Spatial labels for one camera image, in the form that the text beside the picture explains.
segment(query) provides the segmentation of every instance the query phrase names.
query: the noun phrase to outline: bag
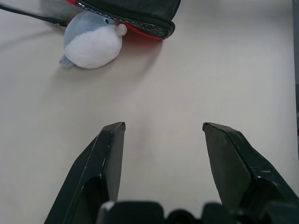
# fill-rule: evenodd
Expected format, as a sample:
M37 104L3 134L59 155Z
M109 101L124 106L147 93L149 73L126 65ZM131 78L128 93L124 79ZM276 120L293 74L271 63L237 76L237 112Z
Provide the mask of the bag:
M30 1L37 4L37 0L18 0L19 5L25 7ZM0 9L31 16L61 27L66 27L76 14L88 10L158 40L166 39L174 32L175 25L171 20L180 4L180 0L40 0L42 13L33 13L20 9L21 6L14 7L11 2L13 1L0 0Z

